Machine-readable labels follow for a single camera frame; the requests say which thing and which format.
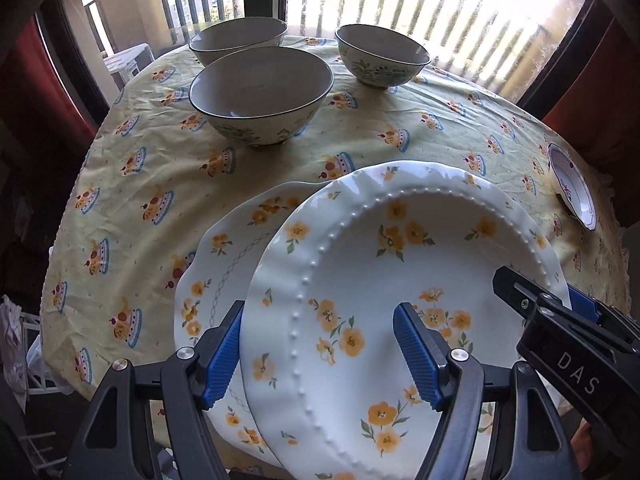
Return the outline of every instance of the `bowl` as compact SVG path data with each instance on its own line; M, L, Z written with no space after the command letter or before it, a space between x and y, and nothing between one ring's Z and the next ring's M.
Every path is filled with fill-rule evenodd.
M334 74L318 56L266 46L211 63L191 83L189 99L220 135L264 146L304 128L333 84Z
M596 229L596 208L584 177L572 161L571 156L557 144L550 144L549 177L551 185L569 208L572 215L578 219L585 229Z
M277 18L238 18L201 30L191 38L189 48L207 66L237 50L278 46L286 33L287 24Z
M335 37L344 65L367 85L403 85L431 61L421 44L388 28L354 23L339 27Z

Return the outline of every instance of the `yellow tablecloth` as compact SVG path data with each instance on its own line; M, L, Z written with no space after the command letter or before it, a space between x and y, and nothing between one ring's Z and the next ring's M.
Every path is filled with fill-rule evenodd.
M235 206L282 182L318 182L390 160L434 160L497 184L538 223L568 283L628 312L610 190L561 137L431 66L385 91L358 83L333 40L288 37L284 45L323 58L335 84L306 129L281 146L229 142L194 111L189 85L202 66L185 47L145 68L105 118L66 206L42 297L44 357L84 396L118 357L142 364L174 351L177 278L204 232ZM571 219L554 194L549 142L582 171L595 232ZM154 429L167 444L160 408L153 406ZM229 467L258 462L230 447L222 455Z

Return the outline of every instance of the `small floral dish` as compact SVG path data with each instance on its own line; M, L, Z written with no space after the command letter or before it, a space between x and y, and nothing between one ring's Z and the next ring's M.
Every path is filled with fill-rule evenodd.
M511 367L523 328L493 293L503 265L570 305L537 224L457 168L371 166L303 202L262 255L240 329L246 398L280 463L300 480L415 478L440 414L417 392L394 307L411 302L452 348ZM482 407L472 464L486 457L493 413Z
M593 231L596 228L596 208L584 177L569 154L557 144L549 145L549 177L556 194L578 221Z
M321 184L287 182L239 205L209 229L191 266L175 289L176 349L194 346L207 328L217 326L235 300L244 300L262 251L300 201ZM263 306L271 293L263 291ZM258 432L247 406L239 365L225 396L207 411L216 431L232 446L271 465L280 463Z
M388 28L353 23L339 27L335 37L345 67L367 85L403 85L431 61L421 44Z
M265 46L211 63L191 83L189 99L220 135L264 146L302 130L333 84L334 74L318 56Z
M277 18L251 16L219 22L196 34L189 48L204 66L227 54L258 46L279 46L287 24Z

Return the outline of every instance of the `red curtain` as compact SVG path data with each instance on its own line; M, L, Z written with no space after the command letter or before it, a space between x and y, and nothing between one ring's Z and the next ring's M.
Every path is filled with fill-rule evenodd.
M616 20L543 121L584 160L613 177L620 223L639 221L640 52Z
M31 18L0 66L0 116L37 173L82 159L96 128L69 98Z

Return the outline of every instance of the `plate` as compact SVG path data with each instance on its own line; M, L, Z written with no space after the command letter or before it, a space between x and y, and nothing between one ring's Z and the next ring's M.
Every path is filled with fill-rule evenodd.
M409 301L454 348L511 367L523 329L492 291L503 265L570 305L537 224L463 170L393 162L309 197L264 251L240 332L246 398L280 463L301 480L415 478L440 414L418 396L394 307ZM492 414L485 405L472 464Z
M175 289L176 349L194 346L203 330L220 324L235 300L244 300L271 237L298 204L325 185L287 182L239 205L200 240L193 263ZM270 301L264 295L264 301ZM280 463L257 431L244 396L240 365L225 396L207 416L228 443L274 466Z
M596 228L596 208L584 177L569 154L557 144L549 145L549 172L556 194L589 231Z

